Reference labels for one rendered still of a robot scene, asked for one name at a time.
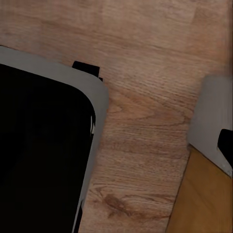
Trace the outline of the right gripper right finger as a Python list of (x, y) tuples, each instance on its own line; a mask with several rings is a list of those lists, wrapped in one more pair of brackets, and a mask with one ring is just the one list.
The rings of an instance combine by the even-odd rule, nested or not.
[(233, 167), (233, 131), (222, 129), (217, 145)]

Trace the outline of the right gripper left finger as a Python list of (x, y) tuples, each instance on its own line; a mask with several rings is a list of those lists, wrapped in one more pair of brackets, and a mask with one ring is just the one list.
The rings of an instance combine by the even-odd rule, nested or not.
[(0, 187), (25, 148), (21, 129), (0, 134)]

